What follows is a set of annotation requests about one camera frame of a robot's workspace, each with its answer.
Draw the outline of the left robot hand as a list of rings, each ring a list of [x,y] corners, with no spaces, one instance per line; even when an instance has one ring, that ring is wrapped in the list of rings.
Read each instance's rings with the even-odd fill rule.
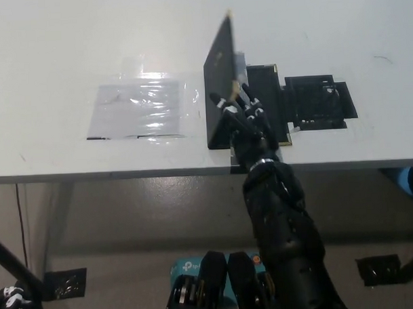
[[[0,309],[35,309],[28,293],[16,286],[0,289]]]

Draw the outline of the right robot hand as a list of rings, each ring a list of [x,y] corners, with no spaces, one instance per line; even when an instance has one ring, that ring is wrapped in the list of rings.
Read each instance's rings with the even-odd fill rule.
[[[239,95],[238,88],[250,99],[249,103]],[[262,163],[279,162],[279,142],[262,102],[245,83],[235,84],[229,99],[211,93],[210,99],[220,111],[220,118],[212,133],[211,145],[226,139],[233,149],[239,165],[246,171]]]

